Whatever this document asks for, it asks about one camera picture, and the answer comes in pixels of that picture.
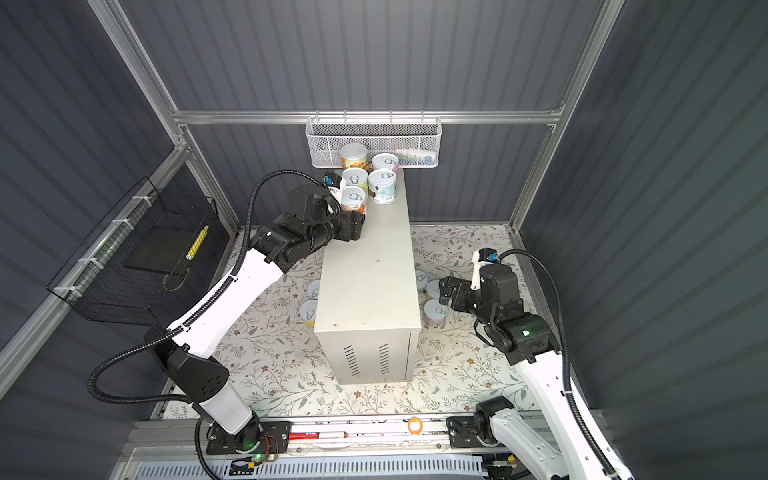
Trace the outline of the can row front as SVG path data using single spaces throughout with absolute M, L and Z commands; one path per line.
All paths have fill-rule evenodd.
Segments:
M 365 215 L 367 212 L 368 195 L 358 186 L 347 186 L 341 194 L 340 205 L 345 212 L 358 212 Z

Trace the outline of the green labelled can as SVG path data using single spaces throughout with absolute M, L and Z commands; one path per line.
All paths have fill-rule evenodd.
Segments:
M 368 172 L 359 167 L 344 169 L 342 179 L 346 187 L 358 187 L 364 191 L 368 190 Z

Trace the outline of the yellow orange labelled can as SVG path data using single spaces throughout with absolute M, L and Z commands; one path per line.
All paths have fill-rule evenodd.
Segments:
M 343 145 L 339 150 L 342 168 L 359 168 L 366 171 L 370 170 L 368 159 L 368 148 L 359 142 L 352 142 Z

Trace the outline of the pink labelled can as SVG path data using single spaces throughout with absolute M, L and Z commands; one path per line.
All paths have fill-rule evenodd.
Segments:
M 371 159 L 371 166 L 375 171 L 388 170 L 396 173 L 399 169 L 399 158 L 393 153 L 379 153 Z

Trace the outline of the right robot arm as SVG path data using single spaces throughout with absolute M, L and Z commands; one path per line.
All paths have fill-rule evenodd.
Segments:
M 478 403 L 471 417 L 447 420 L 452 447 L 505 447 L 535 479 L 632 478 L 575 388 L 562 319 L 548 323 L 525 309 L 518 277 L 504 262 L 514 253 L 476 251 L 471 279 L 441 279 L 439 302 L 473 316 L 476 337 L 525 381 L 551 435 L 530 426 L 513 402 L 499 395 Z

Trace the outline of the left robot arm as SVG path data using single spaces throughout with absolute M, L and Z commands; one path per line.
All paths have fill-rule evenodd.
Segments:
M 365 216 L 345 211 L 341 198 L 346 181 L 334 172 L 320 180 L 306 175 L 292 190 L 287 212 L 258 228 L 245 227 L 234 265 L 188 312 L 159 335 L 98 365 L 87 380 L 95 399 L 110 404 L 184 402 L 233 442 L 234 450 L 251 453 L 268 437 L 257 414 L 229 382 L 229 370 L 214 357 L 225 334 L 256 298 L 296 264 L 332 240 L 356 241 Z M 98 380 L 109 368 L 150 351 L 161 370 L 180 388 L 178 394 L 126 397 L 103 391 Z

